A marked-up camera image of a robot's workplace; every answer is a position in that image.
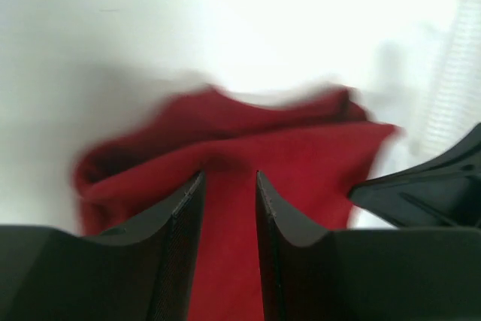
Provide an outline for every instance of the white background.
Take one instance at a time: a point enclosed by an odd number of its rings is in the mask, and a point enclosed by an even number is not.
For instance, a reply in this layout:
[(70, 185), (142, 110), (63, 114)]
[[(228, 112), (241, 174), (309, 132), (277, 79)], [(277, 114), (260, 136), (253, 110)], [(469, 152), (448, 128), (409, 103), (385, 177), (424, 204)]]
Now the white background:
[[(206, 81), (261, 104), (355, 86), (410, 133), (456, 3), (0, 0), (0, 223), (76, 232), (77, 154)], [(374, 173), (416, 162), (393, 149)]]

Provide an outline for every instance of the white surface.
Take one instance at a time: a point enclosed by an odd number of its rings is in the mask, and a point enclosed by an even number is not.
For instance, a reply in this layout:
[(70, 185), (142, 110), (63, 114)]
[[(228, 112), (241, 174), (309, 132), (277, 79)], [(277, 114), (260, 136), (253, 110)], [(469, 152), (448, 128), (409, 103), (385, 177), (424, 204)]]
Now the white surface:
[[(455, 3), (0, 0), (0, 223), (75, 232), (74, 157), (203, 83), (193, 72), (266, 104), (335, 73), (379, 120), (410, 135), (431, 88), (427, 55), (446, 37)], [(403, 149), (389, 171), (410, 164)]]

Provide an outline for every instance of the black object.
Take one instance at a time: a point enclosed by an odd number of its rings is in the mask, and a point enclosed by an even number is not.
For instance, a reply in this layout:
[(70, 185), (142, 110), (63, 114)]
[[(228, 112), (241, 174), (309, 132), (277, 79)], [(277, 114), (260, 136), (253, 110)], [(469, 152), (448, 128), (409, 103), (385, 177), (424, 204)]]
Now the black object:
[(481, 125), (426, 163), (367, 180), (350, 199), (397, 227), (481, 226)]
[(258, 174), (266, 321), (481, 319), (475, 228), (329, 231)]
[(199, 174), (95, 237), (0, 227), (0, 320), (185, 320), (204, 190)]

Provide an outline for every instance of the white ribbed object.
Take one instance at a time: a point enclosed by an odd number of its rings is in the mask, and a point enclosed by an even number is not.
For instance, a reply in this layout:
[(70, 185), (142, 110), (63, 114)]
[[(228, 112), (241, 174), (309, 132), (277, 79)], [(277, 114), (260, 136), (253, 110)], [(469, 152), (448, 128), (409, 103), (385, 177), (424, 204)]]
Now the white ribbed object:
[(481, 120), (481, 0), (461, 0), (424, 96), (415, 148), (420, 162), (444, 152)]

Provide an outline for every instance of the red fabric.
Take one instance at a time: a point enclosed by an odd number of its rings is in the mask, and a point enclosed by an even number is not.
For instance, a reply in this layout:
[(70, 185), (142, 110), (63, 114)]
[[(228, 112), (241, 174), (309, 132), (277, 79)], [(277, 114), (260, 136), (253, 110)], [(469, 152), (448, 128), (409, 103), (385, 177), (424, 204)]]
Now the red fabric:
[(207, 200), (190, 321), (262, 321), (255, 178), (330, 229), (346, 226), (346, 194), (363, 181), (393, 126), (368, 122), (348, 89), (281, 111), (214, 89), (172, 101), (138, 132), (88, 152), (74, 182), (86, 234), (153, 205), (198, 169)]

